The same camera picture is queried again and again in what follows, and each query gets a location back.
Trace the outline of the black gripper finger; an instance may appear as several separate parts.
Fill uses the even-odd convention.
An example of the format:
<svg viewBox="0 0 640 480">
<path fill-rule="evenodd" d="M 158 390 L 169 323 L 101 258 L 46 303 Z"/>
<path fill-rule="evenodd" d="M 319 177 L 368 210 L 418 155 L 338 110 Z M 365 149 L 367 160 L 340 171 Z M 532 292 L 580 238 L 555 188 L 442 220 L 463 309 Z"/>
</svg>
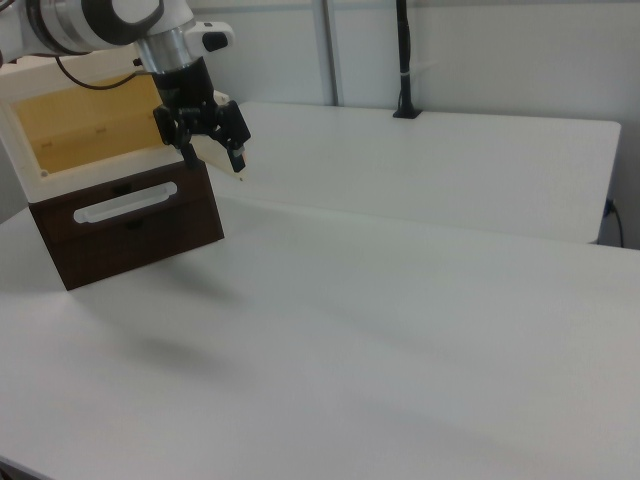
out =
<svg viewBox="0 0 640 480">
<path fill-rule="evenodd" d="M 232 170 L 240 173 L 244 170 L 245 143 L 251 133 L 235 100 L 219 105 L 214 99 L 201 103 L 204 136 L 218 142 L 226 149 Z"/>
<path fill-rule="evenodd" d="M 166 105 L 159 105 L 153 110 L 162 142 L 173 146 L 182 155 L 188 168 L 196 168 L 200 159 L 191 144 L 192 133 L 187 123 L 188 114 L 189 110 L 172 109 Z"/>
</svg>

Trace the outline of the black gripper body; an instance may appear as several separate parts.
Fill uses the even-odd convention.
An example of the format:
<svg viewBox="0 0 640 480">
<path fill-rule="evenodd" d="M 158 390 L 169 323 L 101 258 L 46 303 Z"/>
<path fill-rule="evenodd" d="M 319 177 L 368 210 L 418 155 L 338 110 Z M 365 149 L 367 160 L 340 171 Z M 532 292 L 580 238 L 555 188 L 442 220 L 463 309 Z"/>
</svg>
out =
<svg viewBox="0 0 640 480">
<path fill-rule="evenodd" d="M 215 118 L 214 87 L 203 58 L 177 70 L 153 73 L 153 82 L 162 104 L 153 110 L 155 118 L 178 113 Z"/>
</svg>

